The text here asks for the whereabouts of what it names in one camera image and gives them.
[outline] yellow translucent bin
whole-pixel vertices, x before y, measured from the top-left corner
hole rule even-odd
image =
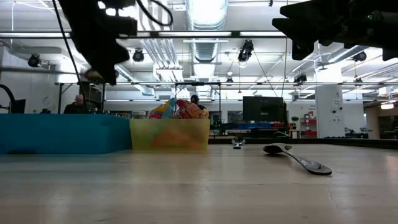
[[[132,149],[135,151],[207,150],[209,119],[131,119]]]

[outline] spotlight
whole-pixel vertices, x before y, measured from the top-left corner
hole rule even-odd
[[[132,59],[135,62],[142,62],[144,60],[142,49],[136,49],[136,52],[132,55]]]
[[[365,52],[361,52],[361,53],[356,54],[353,57],[353,60],[354,60],[354,62],[363,62],[363,61],[366,60],[366,57],[367,57],[366,53]]]
[[[249,58],[251,57],[251,52],[253,50],[253,42],[251,40],[245,40],[241,52],[238,55],[239,62],[247,62],[247,60],[249,60]]]
[[[357,75],[355,75],[355,80],[354,80],[354,82],[355,83],[362,83],[363,81],[362,81],[362,78],[357,78],[358,76]]]
[[[234,82],[234,80],[231,77],[229,77],[229,78],[226,79],[226,82],[232,83],[232,82]]]
[[[32,54],[30,56],[30,59],[27,61],[27,64],[30,67],[39,68],[42,65],[42,62],[40,61],[40,55],[39,54]]]
[[[306,74],[301,74],[298,75],[294,78],[295,83],[303,83],[307,81],[307,75]]]

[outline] wooden table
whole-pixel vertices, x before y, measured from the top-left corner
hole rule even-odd
[[[391,223],[398,152],[296,145],[333,169],[314,176],[263,145],[207,154],[0,157],[2,224]]]

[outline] small metal object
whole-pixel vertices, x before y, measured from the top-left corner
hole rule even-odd
[[[241,136],[235,137],[232,139],[232,144],[233,149],[242,149],[242,145],[246,143],[246,140],[244,140]]]
[[[280,153],[280,152],[285,153],[286,155],[295,159],[310,174],[315,174],[315,175],[330,175],[331,174],[331,169],[329,167],[324,166],[318,162],[312,161],[310,159],[302,158],[302,157],[297,156],[291,152],[288,152],[288,150],[290,150],[292,148],[293,148],[293,146],[290,146],[288,144],[273,143],[268,146],[264,146],[263,150],[264,150],[264,152],[267,152],[270,154],[275,154],[275,153]]]

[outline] black cable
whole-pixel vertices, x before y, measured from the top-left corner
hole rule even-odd
[[[285,68],[284,68],[284,82],[282,83],[282,93],[280,94],[280,97],[284,97],[284,88],[285,88],[285,82],[286,82],[286,63],[287,63],[287,36],[286,36],[286,46],[285,46]]]
[[[57,15],[58,23],[59,23],[60,28],[61,28],[62,37],[63,37],[63,40],[65,41],[65,45],[67,46],[67,49],[68,49],[69,57],[72,60],[73,68],[75,69],[77,81],[78,81],[80,89],[81,89],[81,94],[83,95],[83,105],[85,107],[85,111],[88,111],[87,110],[87,103],[86,103],[85,89],[83,88],[83,84],[80,81],[80,76],[79,76],[79,72],[77,70],[76,62],[75,62],[75,59],[73,58],[73,54],[72,54],[72,51],[70,50],[67,36],[65,35],[65,31],[64,31],[63,26],[62,26],[61,16],[60,16],[60,13],[58,12],[57,3],[55,2],[55,0],[52,0],[52,4],[54,5],[54,11],[55,11],[55,13]]]
[[[161,8],[163,8],[163,9],[166,11],[166,13],[167,13],[167,14],[169,15],[169,17],[170,17],[170,22],[169,22],[169,23],[164,24],[164,23],[158,21],[155,17],[153,17],[153,16],[149,13],[149,11],[145,8],[145,6],[143,5],[143,3],[142,3],[141,0],[136,0],[136,1],[137,1],[137,3],[138,3],[139,7],[141,8],[142,12],[143,12],[152,22],[156,23],[157,25],[160,25],[160,26],[170,26],[170,25],[172,25],[172,24],[174,23],[174,18],[173,18],[172,11],[170,11],[170,9],[167,9],[167,7],[166,7],[165,5],[163,5],[160,1],[158,1],[158,0],[149,0],[149,1],[153,2],[153,3],[156,3],[158,6],[160,6]]]
[[[262,73],[263,73],[264,76],[266,77],[268,84],[271,86],[272,91],[274,91],[275,96],[278,97],[278,94],[276,94],[274,87],[272,86],[271,82],[270,82],[269,79],[268,79],[268,76],[267,76],[266,71],[264,71],[264,69],[262,68],[262,65],[261,65],[261,62],[260,62],[260,60],[259,60],[259,57],[257,57],[257,54],[256,54],[256,52],[255,52],[254,50],[253,50],[253,53],[254,53],[254,56],[256,56],[257,61],[259,62],[259,65],[260,65],[260,68],[261,68],[261,70],[262,70]]]

